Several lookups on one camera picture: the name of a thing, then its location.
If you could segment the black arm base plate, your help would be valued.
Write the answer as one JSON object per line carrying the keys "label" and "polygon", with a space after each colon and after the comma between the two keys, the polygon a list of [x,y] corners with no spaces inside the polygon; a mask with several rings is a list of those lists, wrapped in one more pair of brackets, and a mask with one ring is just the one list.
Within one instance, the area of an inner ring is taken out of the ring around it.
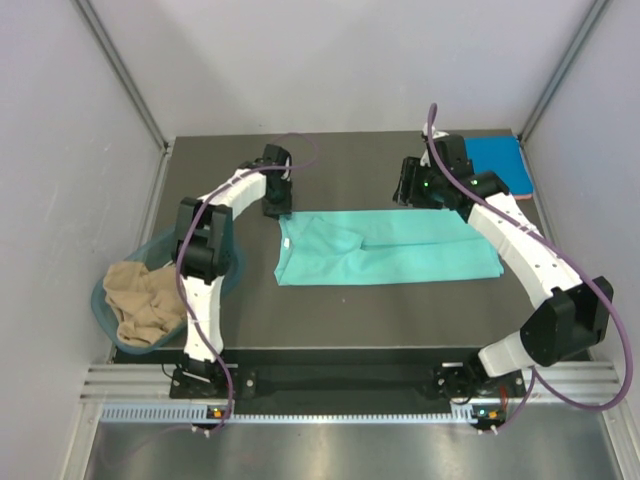
{"label": "black arm base plate", "polygon": [[524,392],[523,375],[511,373],[484,383],[474,380],[459,363],[396,365],[259,365],[236,366],[227,378],[215,368],[202,379],[181,368],[173,372],[172,399],[262,399],[276,393],[400,392],[426,399],[470,400],[484,396],[515,397]]}

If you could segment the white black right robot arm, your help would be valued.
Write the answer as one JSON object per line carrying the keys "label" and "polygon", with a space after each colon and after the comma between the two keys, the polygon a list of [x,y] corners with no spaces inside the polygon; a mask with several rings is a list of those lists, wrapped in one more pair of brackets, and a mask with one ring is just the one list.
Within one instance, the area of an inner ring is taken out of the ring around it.
{"label": "white black right robot arm", "polygon": [[457,134],[439,134],[421,157],[402,162],[394,202],[454,211],[493,246],[524,287],[534,308],[522,327],[489,344],[464,364],[469,388],[487,396],[504,375],[549,367],[597,344],[606,335],[605,301],[613,288],[604,278],[586,285],[544,243],[507,184],[493,171],[477,173]]}

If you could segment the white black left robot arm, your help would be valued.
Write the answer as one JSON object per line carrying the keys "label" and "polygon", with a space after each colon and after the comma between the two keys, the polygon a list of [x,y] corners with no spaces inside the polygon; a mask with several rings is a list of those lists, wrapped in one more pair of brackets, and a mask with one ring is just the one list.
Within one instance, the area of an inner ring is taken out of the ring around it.
{"label": "white black left robot arm", "polygon": [[292,156],[268,144],[262,156],[242,164],[212,192],[184,198],[175,225],[177,288],[187,311],[187,342],[182,369],[205,396],[226,387],[227,374],[216,366],[224,342],[220,327],[223,283],[236,260],[234,221],[255,202],[263,215],[292,213]]}

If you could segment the teal green t shirt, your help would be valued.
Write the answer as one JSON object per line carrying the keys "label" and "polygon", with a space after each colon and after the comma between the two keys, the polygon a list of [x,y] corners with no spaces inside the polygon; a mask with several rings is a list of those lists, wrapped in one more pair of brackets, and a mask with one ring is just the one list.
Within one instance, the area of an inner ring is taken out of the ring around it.
{"label": "teal green t shirt", "polygon": [[483,280],[504,273],[496,249],[449,210],[302,211],[279,221],[280,286]]}

